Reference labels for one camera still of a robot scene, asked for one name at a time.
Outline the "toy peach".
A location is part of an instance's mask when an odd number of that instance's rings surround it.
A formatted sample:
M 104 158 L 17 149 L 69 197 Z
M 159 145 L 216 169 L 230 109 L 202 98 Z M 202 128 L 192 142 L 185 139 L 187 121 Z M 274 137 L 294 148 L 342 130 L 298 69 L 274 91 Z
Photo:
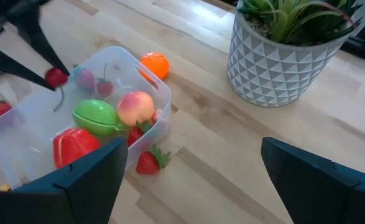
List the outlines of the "toy peach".
M 128 126 L 148 121 L 155 113 L 153 98 L 144 91 L 133 91 L 124 95 L 118 103 L 119 119 Z

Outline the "clear plastic tub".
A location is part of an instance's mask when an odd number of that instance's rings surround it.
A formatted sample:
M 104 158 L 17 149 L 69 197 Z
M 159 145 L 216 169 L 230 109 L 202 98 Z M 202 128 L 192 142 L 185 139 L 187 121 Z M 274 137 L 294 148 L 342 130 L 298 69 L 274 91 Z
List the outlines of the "clear plastic tub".
M 105 64 L 106 78 L 113 84 L 113 94 L 102 98 L 96 90 L 96 84 L 98 78 L 103 77 Z M 128 165 L 135 163 L 143 151 L 168 133 L 171 117 L 170 88 L 126 49 L 105 48 L 80 66 L 95 75 L 94 91 L 80 88 L 72 74 L 63 87 L 65 99 L 58 111 L 54 112 L 53 109 L 61 99 L 60 90 L 42 90 L 0 116 L 0 165 L 12 188 L 18 188 L 56 169 L 53 162 L 53 139 L 67 129 L 80 128 L 74 122 L 72 114 L 82 100 L 107 102 L 117 112 L 119 101 L 127 93 L 144 91 L 153 98 L 158 120 L 128 148 Z M 105 136 L 92 135 L 102 143 L 107 143 L 126 132 L 127 130 Z

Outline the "green toy lime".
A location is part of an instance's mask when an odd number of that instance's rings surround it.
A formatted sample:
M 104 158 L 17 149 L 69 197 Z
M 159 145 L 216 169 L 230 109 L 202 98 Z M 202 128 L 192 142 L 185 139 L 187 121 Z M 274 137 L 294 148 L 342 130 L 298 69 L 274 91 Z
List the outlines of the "green toy lime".
M 80 101 L 75 106 L 72 116 L 78 127 L 95 135 L 105 136 L 127 129 L 120 121 L 116 110 L 101 100 Z

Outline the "toy orange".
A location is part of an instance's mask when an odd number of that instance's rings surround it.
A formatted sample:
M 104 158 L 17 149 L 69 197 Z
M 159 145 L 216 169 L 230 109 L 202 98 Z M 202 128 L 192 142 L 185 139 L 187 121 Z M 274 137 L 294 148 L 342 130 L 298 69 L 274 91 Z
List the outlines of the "toy orange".
M 170 64 L 164 54 L 159 52 L 150 52 L 141 58 L 140 63 L 148 68 L 159 79 L 165 80 L 167 78 Z

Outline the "large red toy fruit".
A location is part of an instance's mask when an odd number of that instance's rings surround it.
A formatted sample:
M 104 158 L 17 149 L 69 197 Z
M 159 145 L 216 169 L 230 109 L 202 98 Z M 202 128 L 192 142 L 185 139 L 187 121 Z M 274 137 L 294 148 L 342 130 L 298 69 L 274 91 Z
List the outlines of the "large red toy fruit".
M 53 139 L 53 162 L 57 169 L 97 150 L 101 143 L 86 129 L 70 128 Z

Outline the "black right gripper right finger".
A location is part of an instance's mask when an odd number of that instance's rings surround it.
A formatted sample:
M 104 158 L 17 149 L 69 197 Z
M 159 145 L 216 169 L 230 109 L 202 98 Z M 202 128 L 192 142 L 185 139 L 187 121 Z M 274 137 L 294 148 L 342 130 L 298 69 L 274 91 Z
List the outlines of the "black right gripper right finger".
M 365 173 L 272 137 L 261 156 L 294 224 L 365 224 Z

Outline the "red toy cherry with stem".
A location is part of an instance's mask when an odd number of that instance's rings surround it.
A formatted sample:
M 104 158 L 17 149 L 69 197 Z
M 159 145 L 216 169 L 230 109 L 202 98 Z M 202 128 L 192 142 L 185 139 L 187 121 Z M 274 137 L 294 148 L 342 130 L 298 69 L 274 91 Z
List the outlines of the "red toy cherry with stem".
M 65 99 L 63 86 L 67 83 L 68 76 L 59 68 L 53 67 L 49 69 L 45 74 L 45 80 L 51 87 L 54 87 L 55 89 L 60 89 L 61 99 L 58 105 L 53 109 L 53 111 L 56 112 L 63 105 Z
M 106 78 L 107 64 L 104 65 L 103 77 L 98 78 L 96 90 L 100 97 L 107 98 L 113 94 L 113 84 Z

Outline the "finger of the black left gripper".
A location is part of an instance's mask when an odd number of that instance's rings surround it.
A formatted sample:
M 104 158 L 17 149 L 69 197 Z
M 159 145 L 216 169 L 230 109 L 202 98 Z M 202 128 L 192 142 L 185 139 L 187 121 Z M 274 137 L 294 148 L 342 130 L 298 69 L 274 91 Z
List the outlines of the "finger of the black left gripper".
M 44 88 L 55 91 L 55 88 L 50 86 L 44 78 L 23 66 L 13 58 L 4 54 L 2 51 L 0 51 L 0 72 L 6 72 L 11 75 L 15 75 L 19 78 L 23 78 Z
M 66 75 L 69 71 L 64 66 L 54 49 L 48 42 L 39 24 L 40 11 L 29 11 L 17 18 L 17 30 L 22 39 L 27 42 L 51 66 L 59 68 Z

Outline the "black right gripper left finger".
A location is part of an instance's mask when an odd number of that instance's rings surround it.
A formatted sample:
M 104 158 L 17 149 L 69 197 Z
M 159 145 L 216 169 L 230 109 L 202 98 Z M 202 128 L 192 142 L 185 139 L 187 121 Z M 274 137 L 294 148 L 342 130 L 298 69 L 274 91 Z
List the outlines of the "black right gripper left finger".
M 117 138 L 37 180 L 0 191 L 0 224 L 108 224 L 127 155 L 126 140 Z

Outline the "succulent in patterned grey pot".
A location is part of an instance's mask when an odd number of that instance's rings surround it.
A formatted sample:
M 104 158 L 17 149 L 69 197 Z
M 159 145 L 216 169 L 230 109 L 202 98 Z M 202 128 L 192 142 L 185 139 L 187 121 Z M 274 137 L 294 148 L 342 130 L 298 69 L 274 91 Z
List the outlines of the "succulent in patterned grey pot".
M 228 55 L 233 90 L 254 105 L 297 100 L 360 25 L 356 0 L 238 0 Z

